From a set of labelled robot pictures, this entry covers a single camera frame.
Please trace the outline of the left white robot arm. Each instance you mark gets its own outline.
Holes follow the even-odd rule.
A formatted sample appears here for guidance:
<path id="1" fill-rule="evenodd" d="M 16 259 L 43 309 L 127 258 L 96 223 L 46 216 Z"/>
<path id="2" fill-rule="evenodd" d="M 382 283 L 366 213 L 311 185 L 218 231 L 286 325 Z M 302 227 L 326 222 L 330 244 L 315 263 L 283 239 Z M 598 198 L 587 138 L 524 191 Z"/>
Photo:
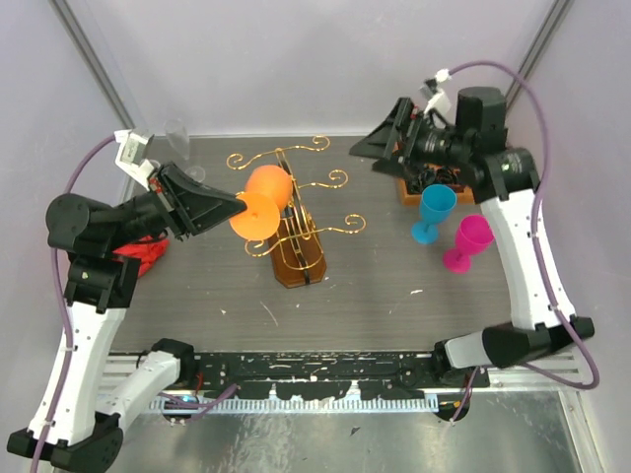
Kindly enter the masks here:
<path id="1" fill-rule="evenodd" d="M 112 394 L 98 397 L 141 264 L 118 250 L 165 232 L 197 236 L 246 209 L 244 200 L 194 181 L 173 163 L 151 169 L 147 184 L 145 193 L 115 207 L 74 193 L 50 203 L 48 244 L 70 260 L 60 304 L 64 332 L 36 414 L 10 434 L 9 452 L 68 472 L 106 472 L 150 402 L 170 386 L 186 390 L 196 381 L 194 348 L 163 338 Z"/>

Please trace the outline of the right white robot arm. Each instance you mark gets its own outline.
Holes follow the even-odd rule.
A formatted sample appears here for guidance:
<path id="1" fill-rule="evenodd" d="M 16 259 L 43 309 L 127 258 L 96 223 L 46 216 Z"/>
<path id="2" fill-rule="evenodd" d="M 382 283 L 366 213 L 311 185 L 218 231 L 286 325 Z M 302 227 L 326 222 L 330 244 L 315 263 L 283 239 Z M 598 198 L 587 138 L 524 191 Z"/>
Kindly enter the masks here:
<path id="1" fill-rule="evenodd" d="M 459 385 L 473 367 L 526 366 L 595 335 L 591 318 L 578 316 L 556 270 L 540 211 L 542 183 L 531 153 L 507 144 L 506 99 L 494 87 L 457 94 L 456 121 L 438 126 L 435 109 L 416 110 L 400 98 L 387 118 L 350 148 L 373 160 L 372 169 L 408 178 L 424 165 L 455 168 L 479 206 L 479 226 L 496 241 L 509 288 L 510 321 L 445 339 L 432 352 L 434 380 Z"/>

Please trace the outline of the wooden compartment tray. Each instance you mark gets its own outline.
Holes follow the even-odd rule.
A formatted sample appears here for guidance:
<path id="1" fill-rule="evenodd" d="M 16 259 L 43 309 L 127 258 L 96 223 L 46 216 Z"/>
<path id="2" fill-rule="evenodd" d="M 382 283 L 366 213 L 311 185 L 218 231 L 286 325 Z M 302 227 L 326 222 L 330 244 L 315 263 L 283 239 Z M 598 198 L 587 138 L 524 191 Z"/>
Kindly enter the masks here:
<path id="1" fill-rule="evenodd" d="M 417 120 L 395 128 L 392 157 L 405 193 L 421 203 L 481 204 L 508 198 L 499 164 L 506 150 L 504 126 L 479 131 Z"/>

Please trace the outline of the pink wine glass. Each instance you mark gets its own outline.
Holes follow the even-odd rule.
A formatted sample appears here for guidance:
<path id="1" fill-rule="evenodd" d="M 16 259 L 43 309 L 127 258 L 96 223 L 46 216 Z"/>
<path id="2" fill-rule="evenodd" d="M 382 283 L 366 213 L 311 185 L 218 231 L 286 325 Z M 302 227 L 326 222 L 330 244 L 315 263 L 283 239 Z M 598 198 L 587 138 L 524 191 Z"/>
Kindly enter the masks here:
<path id="1" fill-rule="evenodd" d="M 456 231 L 455 247 L 443 255 L 444 266 L 457 274 L 468 272 L 472 257 L 484 252 L 494 239 L 491 227 L 484 216 L 464 217 Z"/>

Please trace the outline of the blue wine glass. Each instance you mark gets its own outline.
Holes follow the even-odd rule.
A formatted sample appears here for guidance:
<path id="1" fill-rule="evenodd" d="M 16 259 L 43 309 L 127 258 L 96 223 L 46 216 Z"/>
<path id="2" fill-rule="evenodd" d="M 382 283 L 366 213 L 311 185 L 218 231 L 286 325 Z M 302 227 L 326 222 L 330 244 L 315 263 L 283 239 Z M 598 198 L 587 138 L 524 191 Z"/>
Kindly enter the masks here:
<path id="1" fill-rule="evenodd" d="M 411 235 L 420 244 L 432 244 L 439 237 L 438 225 L 451 214 L 457 203 L 456 193 L 443 184 L 432 184 L 421 194 L 420 221 L 411 228 Z"/>

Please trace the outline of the red cloth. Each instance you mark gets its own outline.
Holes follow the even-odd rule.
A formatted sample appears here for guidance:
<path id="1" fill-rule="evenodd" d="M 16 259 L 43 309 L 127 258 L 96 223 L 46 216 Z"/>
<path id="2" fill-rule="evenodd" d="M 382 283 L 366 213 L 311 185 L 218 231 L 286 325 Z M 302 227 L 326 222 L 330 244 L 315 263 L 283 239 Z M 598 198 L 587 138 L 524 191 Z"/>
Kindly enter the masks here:
<path id="1" fill-rule="evenodd" d="M 157 261 L 165 255 L 169 245 L 170 241 L 166 237 L 154 239 L 146 236 L 137 242 L 122 246 L 114 253 L 125 257 L 139 259 L 140 267 L 138 277 L 142 278 L 155 266 Z"/>

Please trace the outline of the orange wine glass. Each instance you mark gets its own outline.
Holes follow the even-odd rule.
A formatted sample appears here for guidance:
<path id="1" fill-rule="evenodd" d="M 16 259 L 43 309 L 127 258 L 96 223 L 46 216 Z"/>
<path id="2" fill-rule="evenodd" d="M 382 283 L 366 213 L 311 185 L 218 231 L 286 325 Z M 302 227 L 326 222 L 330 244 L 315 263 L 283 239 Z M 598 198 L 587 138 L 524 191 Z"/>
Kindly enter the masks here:
<path id="1" fill-rule="evenodd" d="M 273 236 L 292 192 L 292 177 L 281 167 L 256 168 L 245 184 L 245 191 L 238 195 L 246 209 L 229 220 L 232 229 L 245 240 L 265 240 Z"/>

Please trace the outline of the clear wine glass front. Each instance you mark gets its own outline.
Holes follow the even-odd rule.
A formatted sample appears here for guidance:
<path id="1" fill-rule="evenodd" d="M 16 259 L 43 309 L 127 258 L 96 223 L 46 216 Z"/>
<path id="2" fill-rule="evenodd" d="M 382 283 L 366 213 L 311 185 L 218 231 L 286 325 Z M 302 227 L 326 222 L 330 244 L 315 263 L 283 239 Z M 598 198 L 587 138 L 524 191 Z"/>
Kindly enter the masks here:
<path id="1" fill-rule="evenodd" d="M 190 140 L 183 121 L 170 119 L 164 124 L 165 136 L 170 146 L 185 160 L 190 159 Z"/>

